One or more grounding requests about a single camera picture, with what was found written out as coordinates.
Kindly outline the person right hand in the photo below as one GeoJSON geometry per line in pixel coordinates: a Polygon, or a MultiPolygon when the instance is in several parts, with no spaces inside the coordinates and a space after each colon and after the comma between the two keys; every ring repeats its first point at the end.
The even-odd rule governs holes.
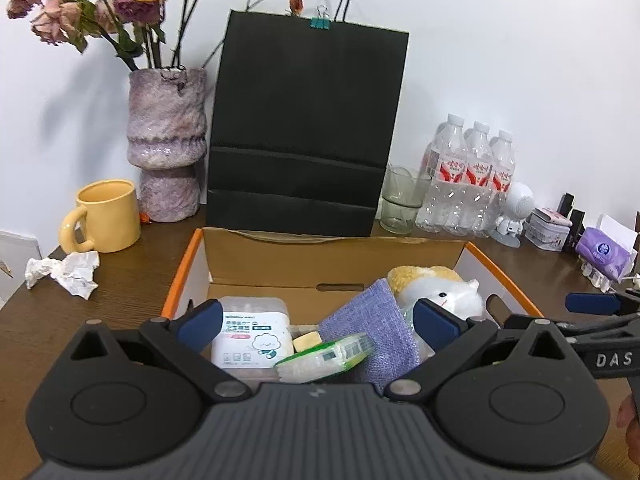
{"type": "Polygon", "coordinates": [[[620,402],[612,418],[596,465],[611,479],[639,478],[639,417],[631,393],[620,402]]]}

